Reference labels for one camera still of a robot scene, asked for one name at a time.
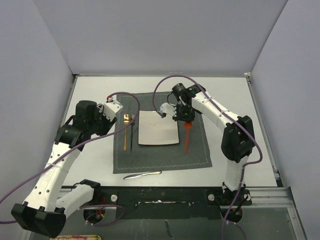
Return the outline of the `dark handled silver fork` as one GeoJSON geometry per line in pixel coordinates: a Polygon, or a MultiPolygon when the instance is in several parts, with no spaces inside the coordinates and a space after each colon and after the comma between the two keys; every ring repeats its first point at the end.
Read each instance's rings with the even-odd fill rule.
{"type": "Polygon", "coordinates": [[[132,114],[130,116],[130,121],[131,121],[131,124],[130,124],[130,151],[132,152],[133,150],[133,134],[134,134],[134,125],[135,125],[135,115],[132,114]]]}

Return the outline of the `white square plate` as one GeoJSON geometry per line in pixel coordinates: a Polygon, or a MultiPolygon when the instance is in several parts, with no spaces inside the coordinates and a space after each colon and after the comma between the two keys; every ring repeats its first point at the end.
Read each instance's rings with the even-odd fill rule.
{"type": "Polygon", "coordinates": [[[143,146],[175,145],[180,142],[178,123],[161,118],[155,111],[139,111],[138,144],[143,146]]]}

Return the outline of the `gold fork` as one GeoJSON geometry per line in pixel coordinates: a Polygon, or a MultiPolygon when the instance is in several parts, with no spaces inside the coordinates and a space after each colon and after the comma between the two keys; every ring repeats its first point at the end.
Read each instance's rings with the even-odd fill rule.
{"type": "Polygon", "coordinates": [[[127,150],[127,126],[130,123],[130,116],[128,113],[125,113],[123,116],[123,123],[125,126],[125,130],[124,130],[124,145],[123,145],[123,150],[126,151],[127,150]]]}

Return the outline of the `dark grey cloth placemat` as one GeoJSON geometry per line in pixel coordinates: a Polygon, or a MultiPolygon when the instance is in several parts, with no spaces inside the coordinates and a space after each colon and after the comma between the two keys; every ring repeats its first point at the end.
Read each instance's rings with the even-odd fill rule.
{"type": "Polygon", "coordinates": [[[140,111],[152,111],[152,93],[138,93],[137,100],[120,95],[117,100],[123,105],[115,124],[119,133],[113,138],[113,173],[135,173],[148,171],[177,171],[212,167],[203,117],[196,113],[189,132],[188,153],[185,155],[186,129],[183,121],[178,124],[179,143],[171,145],[138,144],[140,111]],[[131,121],[127,126],[127,150],[124,151],[124,114],[135,115],[133,145],[130,151],[131,121]]]}

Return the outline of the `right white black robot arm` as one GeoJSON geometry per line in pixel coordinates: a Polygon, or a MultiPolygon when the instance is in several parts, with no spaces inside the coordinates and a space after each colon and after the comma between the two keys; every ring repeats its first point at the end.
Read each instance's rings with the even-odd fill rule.
{"type": "Polygon", "coordinates": [[[186,88],[182,83],[178,83],[171,93],[177,100],[177,104],[172,107],[172,118],[175,121],[184,121],[190,125],[196,113],[199,113],[221,130],[221,150],[228,159],[223,183],[226,189],[222,192],[222,197],[227,204],[235,204],[241,198],[238,188],[242,185],[242,168],[254,147],[253,121],[247,115],[241,117],[229,111],[197,85],[186,88]]]}

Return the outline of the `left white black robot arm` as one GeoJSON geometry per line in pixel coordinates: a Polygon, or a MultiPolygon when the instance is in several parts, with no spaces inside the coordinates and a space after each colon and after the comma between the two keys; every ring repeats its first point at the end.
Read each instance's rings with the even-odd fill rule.
{"type": "Polygon", "coordinates": [[[23,203],[16,203],[11,214],[27,231],[55,238],[67,218],[84,204],[95,206],[102,200],[101,185],[84,179],[74,190],[58,198],[69,170],[93,135],[104,136],[116,123],[123,108],[117,100],[98,104],[81,100],[75,114],[62,125],[54,139],[50,158],[33,190],[23,203]]]}

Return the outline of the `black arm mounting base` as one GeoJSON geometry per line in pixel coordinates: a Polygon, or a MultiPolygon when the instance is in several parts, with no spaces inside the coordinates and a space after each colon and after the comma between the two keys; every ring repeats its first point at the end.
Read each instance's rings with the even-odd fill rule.
{"type": "Polygon", "coordinates": [[[121,220],[182,220],[205,218],[220,220],[242,217],[242,207],[252,205],[250,192],[243,187],[98,187],[85,206],[84,218],[101,221],[111,210],[121,220]]]}

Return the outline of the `orange plastic spoon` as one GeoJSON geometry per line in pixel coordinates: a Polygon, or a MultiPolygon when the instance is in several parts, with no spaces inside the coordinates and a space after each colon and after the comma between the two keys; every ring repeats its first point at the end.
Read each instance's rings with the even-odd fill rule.
{"type": "Polygon", "coordinates": [[[193,126],[193,124],[191,122],[185,122],[184,123],[184,128],[186,130],[185,149],[184,149],[184,154],[185,155],[188,154],[190,130],[191,130],[192,126],[193,126]]]}

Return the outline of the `silver table knife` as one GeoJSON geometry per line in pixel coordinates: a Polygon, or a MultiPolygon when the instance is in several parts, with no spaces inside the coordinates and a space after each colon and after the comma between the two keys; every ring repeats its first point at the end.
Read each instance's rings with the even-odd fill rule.
{"type": "Polygon", "coordinates": [[[142,173],[136,173],[136,174],[130,174],[125,176],[123,179],[124,180],[130,180],[130,179],[135,179],[135,178],[140,178],[144,176],[150,176],[150,175],[160,175],[162,174],[162,171],[150,171],[150,172],[142,172],[142,173]]]}

